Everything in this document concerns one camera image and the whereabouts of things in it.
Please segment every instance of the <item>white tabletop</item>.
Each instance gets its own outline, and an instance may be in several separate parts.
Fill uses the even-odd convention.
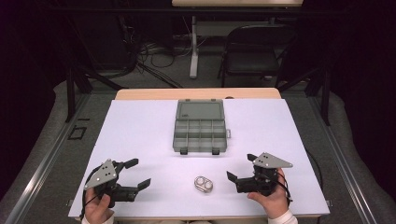
[[[151,185],[133,203],[116,203],[119,219],[216,219],[263,217],[263,209],[237,193],[226,171],[239,178],[252,177],[247,154],[271,153],[293,164],[284,169],[295,216],[329,214],[312,166],[286,102],[282,99],[223,100],[227,129],[231,130],[225,153],[180,155],[172,148],[177,100],[113,101],[81,180],[70,217],[81,211],[83,185],[93,168],[106,159],[139,164],[120,173],[119,183],[135,187],[151,178]],[[213,190],[194,187],[196,176],[213,181]]]
[[[304,0],[173,0],[174,7],[300,7]]]

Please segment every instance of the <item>sleeve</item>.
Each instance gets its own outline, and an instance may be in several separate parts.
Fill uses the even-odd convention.
[[[103,224],[113,224],[114,223],[114,213],[113,216],[111,216],[106,222],[104,222]],[[81,221],[81,224],[90,224],[90,222],[88,222],[87,218],[83,218]]]
[[[293,213],[288,210],[281,217],[277,217],[275,219],[268,218],[268,224],[297,224],[297,218],[293,215]]]

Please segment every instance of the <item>human hand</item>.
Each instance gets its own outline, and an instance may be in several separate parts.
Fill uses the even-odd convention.
[[[87,189],[85,192],[85,218],[90,224],[102,224],[106,222],[114,212],[108,209],[110,196],[104,194],[99,200],[93,189]]]
[[[285,179],[282,176],[285,176],[285,174],[280,168],[277,169],[277,172],[279,173],[278,181],[284,185]],[[247,197],[261,204],[265,213],[271,219],[281,217],[289,210],[286,191],[279,185],[276,185],[274,192],[268,196],[264,196],[259,192],[250,192]]]

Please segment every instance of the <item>gray plastic organizer box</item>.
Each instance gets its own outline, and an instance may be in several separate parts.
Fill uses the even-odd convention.
[[[212,152],[227,148],[222,100],[179,100],[175,122],[175,152]]]

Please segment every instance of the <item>silver metal plate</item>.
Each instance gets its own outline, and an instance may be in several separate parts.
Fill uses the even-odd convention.
[[[283,161],[267,152],[262,153],[258,158],[256,158],[256,160],[253,161],[253,164],[268,169],[293,167],[293,164],[290,162]]]
[[[84,189],[94,188],[101,184],[104,184],[117,177],[116,170],[114,169],[113,162],[111,160],[105,161],[102,166],[96,171],[88,183],[84,186]]]

